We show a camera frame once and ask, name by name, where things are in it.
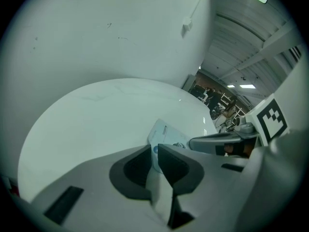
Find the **black slot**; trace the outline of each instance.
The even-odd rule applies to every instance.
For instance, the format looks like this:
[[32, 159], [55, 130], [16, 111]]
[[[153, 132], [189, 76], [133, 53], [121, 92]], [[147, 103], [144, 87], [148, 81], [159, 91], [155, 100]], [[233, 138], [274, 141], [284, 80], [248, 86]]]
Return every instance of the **black slot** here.
[[181, 210], [177, 196], [173, 194], [172, 208], [170, 211], [168, 226], [171, 229], [175, 229], [192, 221], [193, 219], [193, 216]]
[[294, 48], [295, 48], [296, 52], [298, 53], [298, 57], [300, 58], [301, 57], [301, 53], [300, 53], [299, 49], [297, 48], [297, 46], [295, 46]]
[[200, 163], [166, 145], [158, 144], [158, 163], [175, 195], [193, 192], [204, 177]]
[[151, 146], [147, 145], [115, 162], [110, 181], [127, 198], [151, 201], [151, 192], [145, 188], [151, 165]]
[[225, 163], [221, 166], [222, 168], [226, 168], [226, 169], [229, 169], [229, 170], [233, 170], [233, 171], [236, 171], [236, 172], [242, 172], [242, 170], [244, 169], [244, 167], [240, 167], [240, 166], [236, 166], [236, 165], [233, 165], [233, 164], [229, 164], [229, 163]]
[[204, 136], [202, 138], [217, 138], [217, 137], [227, 137], [231, 135], [231, 133], [229, 132], [224, 132], [224, 133], [217, 133], [217, 134], [213, 134], [213, 135], [209, 135], [209, 136]]
[[61, 224], [76, 201], [81, 196], [84, 189], [77, 187], [69, 187], [65, 192], [52, 204], [52, 206], [44, 213], [46, 217], [56, 224]]

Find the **ceiling beam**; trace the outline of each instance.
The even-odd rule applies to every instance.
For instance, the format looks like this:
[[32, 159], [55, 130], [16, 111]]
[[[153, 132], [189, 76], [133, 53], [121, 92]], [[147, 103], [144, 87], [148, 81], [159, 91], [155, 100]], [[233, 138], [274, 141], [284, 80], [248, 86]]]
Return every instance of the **ceiling beam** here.
[[[275, 55], [297, 46], [303, 41], [304, 40], [301, 37], [295, 22], [290, 20], [264, 42], [263, 48], [258, 53], [236, 66], [235, 68], [237, 70], [230, 70], [220, 78], [226, 78], [235, 72], [241, 71], [265, 58], [269, 61]], [[279, 78], [282, 79], [281, 71], [279, 71], [278, 74]]]
[[238, 92], [235, 92], [235, 93], [238, 99], [249, 109], [249, 111], [254, 108], [254, 106], [245, 96], [240, 95]]
[[216, 15], [215, 17], [215, 25], [219, 26], [220, 28], [226, 29], [239, 37], [247, 40], [250, 44], [254, 45], [257, 49], [262, 49], [263, 41], [254, 35], [252, 32], [247, 30], [245, 27], [228, 20], [222, 16]]
[[204, 69], [204, 64], [201, 65], [201, 69], [198, 70], [198, 72], [201, 72], [202, 74], [210, 77], [212, 80], [218, 82], [219, 79], [217, 76], [215, 76], [214, 74], [210, 73], [209, 71]]
[[239, 91], [239, 90], [237, 90], [237, 93], [240, 94], [240, 95], [243, 95], [243, 96], [253, 97], [253, 98], [256, 98], [256, 99], [260, 99], [260, 100], [263, 100], [263, 99], [266, 98], [265, 95], [249, 93], [249, 92], [246, 92], [246, 91]]
[[210, 52], [206, 53], [206, 56], [204, 58], [204, 63], [209, 63], [209, 62], [213, 63], [214, 66], [216, 67], [220, 66], [220, 69], [223, 69], [223, 70], [229, 70], [233, 67], [230, 63], [226, 62], [224, 59]]

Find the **black strip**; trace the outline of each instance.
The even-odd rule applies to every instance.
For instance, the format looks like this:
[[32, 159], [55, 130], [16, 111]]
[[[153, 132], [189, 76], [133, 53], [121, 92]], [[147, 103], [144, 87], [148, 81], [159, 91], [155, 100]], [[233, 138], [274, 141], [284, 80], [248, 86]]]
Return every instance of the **black strip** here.
[[295, 46], [295, 47], [294, 47], [294, 49], [298, 52], [299, 57], [301, 57], [301, 53], [300, 53], [300, 51], [299, 51], [298, 47], [297, 47], [297, 46]]
[[113, 164], [111, 183], [127, 198], [151, 201], [151, 192], [145, 188], [151, 165], [151, 146], [147, 145]]
[[204, 136], [202, 138], [217, 138], [217, 137], [227, 137], [231, 135], [231, 133], [229, 132], [224, 132], [224, 133], [217, 133], [217, 134], [212, 134], [212, 135], [208, 135], [208, 136]]
[[292, 48], [292, 51], [293, 51], [293, 52], [294, 52], [294, 54], [296, 55], [297, 59], [299, 59], [299, 55], [298, 55], [298, 53], [296, 52], [296, 50], [295, 50], [295, 48], [294, 48], [294, 47]]
[[226, 168], [226, 169], [229, 169], [229, 170], [233, 170], [233, 171], [236, 171], [236, 172], [242, 172], [242, 170], [244, 169], [244, 167], [240, 167], [240, 166], [236, 166], [236, 165], [233, 165], [233, 164], [229, 164], [229, 163], [225, 163], [221, 166], [222, 168]]
[[292, 52], [292, 50], [291, 50], [291, 49], [289, 49], [289, 52], [291, 53], [292, 57], [294, 58], [295, 62], [297, 63], [297, 62], [298, 62], [298, 60], [297, 60], [297, 58], [295, 57], [295, 55], [294, 55], [294, 53]]
[[81, 196], [84, 189], [77, 187], [69, 187], [66, 191], [52, 204], [52, 206], [44, 213], [46, 217], [56, 224], [61, 224], [76, 201]]
[[158, 145], [158, 163], [175, 195], [193, 192], [204, 177], [201, 164], [166, 145]]

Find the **white curved wall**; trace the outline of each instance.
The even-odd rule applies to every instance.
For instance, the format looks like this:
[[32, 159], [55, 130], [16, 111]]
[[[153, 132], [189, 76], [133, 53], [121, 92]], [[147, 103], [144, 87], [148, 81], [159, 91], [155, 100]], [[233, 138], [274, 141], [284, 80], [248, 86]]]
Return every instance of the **white curved wall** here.
[[309, 57], [307, 49], [300, 61], [274, 93], [292, 130], [309, 128]]
[[182, 87], [211, 43], [214, 0], [28, 0], [0, 52], [0, 173], [17, 176], [20, 150], [37, 118], [81, 86], [138, 77]]

